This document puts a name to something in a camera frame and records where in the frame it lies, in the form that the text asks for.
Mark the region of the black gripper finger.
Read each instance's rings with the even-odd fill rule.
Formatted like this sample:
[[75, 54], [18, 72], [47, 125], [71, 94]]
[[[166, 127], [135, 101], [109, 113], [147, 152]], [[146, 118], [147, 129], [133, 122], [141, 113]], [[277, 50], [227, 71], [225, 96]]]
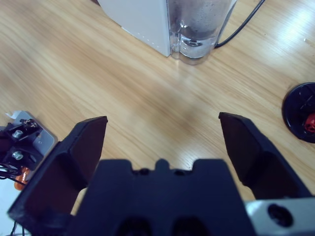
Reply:
[[107, 123], [106, 116], [77, 123], [45, 158], [8, 216], [20, 223], [68, 218], [100, 160]]
[[221, 112], [219, 119], [239, 181], [257, 200], [312, 197], [275, 145], [250, 119], [226, 112]]

